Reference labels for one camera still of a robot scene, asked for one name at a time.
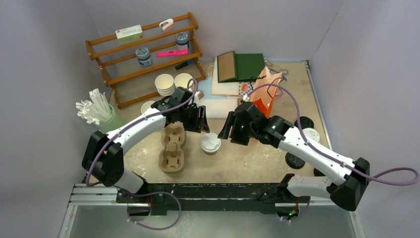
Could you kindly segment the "white cup lid picked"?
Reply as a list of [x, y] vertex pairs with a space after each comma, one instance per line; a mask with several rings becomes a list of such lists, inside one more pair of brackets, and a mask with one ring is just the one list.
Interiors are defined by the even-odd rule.
[[215, 133], [206, 133], [201, 138], [201, 148], [206, 147], [208, 149], [220, 148], [221, 139]]

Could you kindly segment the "orange paper bag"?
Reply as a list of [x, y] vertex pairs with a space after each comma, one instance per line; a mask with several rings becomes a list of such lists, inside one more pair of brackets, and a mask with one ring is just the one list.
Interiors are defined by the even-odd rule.
[[264, 84], [278, 85], [282, 79], [282, 72], [271, 74], [268, 67], [265, 66], [253, 86], [252, 94], [249, 96], [249, 101], [255, 104], [258, 110], [262, 112], [267, 118], [271, 113], [274, 98], [278, 88], [272, 85], [264, 86], [259, 89], [256, 88]]

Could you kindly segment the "brown paper cup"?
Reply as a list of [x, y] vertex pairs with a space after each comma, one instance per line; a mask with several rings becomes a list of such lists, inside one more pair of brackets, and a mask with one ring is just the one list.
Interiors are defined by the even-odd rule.
[[217, 148], [214, 148], [214, 149], [208, 149], [206, 147], [203, 147], [202, 149], [203, 149], [204, 153], [206, 153], [207, 155], [213, 155], [218, 151], [219, 148], [217, 147]]
[[144, 114], [151, 106], [155, 103], [155, 101], [146, 101], [141, 106], [141, 114]]

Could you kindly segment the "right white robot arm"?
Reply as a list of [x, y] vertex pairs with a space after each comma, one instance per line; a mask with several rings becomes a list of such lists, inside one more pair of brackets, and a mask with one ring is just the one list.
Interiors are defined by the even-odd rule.
[[241, 145], [248, 145], [250, 138], [254, 138], [298, 157], [323, 174], [321, 177], [287, 174], [278, 188], [279, 198], [285, 202], [301, 196], [330, 198], [340, 208], [355, 211], [369, 184], [360, 175], [370, 173], [367, 160], [353, 160], [312, 139], [304, 139], [291, 122], [280, 116], [267, 118], [253, 103], [242, 103], [229, 112], [218, 138], [230, 138], [232, 143]]

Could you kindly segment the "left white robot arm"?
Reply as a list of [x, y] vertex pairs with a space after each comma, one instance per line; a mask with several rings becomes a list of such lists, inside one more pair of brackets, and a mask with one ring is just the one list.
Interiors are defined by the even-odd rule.
[[107, 133], [94, 132], [82, 160], [86, 179], [93, 176], [106, 187], [116, 186], [128, 191], [128, 196], [136, 203], [145, 201], [148, 196], [143, 186], [145, 180], [125, 169], [123, 157], [141, 140], [171, 123], [181, 122], [190, 132], [209, 132], [206, 107], [198, 106], [194, 96], [194, 92], [178, 87], [173, 95], [154, 102], [128, 124]]

